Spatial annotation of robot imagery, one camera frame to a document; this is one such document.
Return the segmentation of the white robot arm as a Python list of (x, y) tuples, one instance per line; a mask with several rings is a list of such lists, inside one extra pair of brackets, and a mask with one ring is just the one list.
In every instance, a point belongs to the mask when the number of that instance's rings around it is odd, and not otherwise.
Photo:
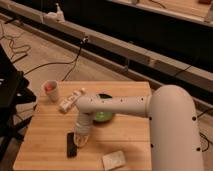
[(82, 147), (97, 112), (113, 112), (149, 119), (152, 171), (204, 171), (195, 103), (176, 85), (164, 85), (148, 96), (100, 99), (78, 98), (74, 142)]

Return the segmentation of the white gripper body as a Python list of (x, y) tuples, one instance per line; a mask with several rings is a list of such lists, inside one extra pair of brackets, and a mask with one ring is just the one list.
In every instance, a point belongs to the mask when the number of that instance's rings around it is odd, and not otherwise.
[(75, 122), (74, 132), (81, 135), (89, 135), (93, 125), (93, 116), (80, 113)]

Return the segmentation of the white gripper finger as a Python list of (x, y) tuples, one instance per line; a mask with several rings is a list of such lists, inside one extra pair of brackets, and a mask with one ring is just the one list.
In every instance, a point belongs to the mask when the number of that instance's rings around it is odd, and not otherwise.
[(88, 135), (75, 134), (74, 135), (74, 143), (77, 147), (81, 148), (86, 145), (88, 142)]

